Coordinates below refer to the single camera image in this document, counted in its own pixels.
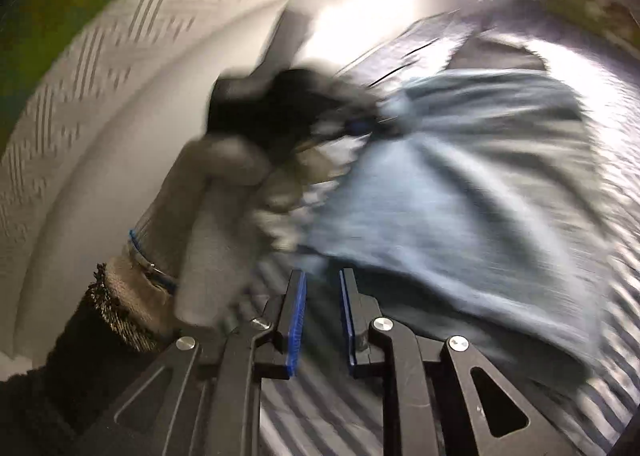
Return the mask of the dark sleeve left forearm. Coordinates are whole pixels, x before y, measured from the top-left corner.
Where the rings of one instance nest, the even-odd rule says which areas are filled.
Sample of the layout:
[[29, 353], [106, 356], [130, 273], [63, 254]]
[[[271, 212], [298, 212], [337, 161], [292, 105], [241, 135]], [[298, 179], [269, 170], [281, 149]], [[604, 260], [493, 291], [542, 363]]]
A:
[[174, 294], [128, 257], [100, 264], [43, 366], [1, 384], [1, 451], [67, 455], [174, 340]]

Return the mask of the grey gloved left hand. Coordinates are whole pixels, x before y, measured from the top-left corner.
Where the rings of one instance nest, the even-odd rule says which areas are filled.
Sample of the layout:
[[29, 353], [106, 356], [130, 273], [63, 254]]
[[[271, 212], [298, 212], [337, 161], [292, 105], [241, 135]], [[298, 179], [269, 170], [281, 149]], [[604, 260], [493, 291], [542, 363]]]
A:
[[264, 253], [295, 249], [292, 214], [306, 191], [343, 171], [318, 146], [271, 161], [238, 135], [187, 143], [130, 231], [128, 255], [111, 261], [108, 286], [160, 337], [213, 325]]

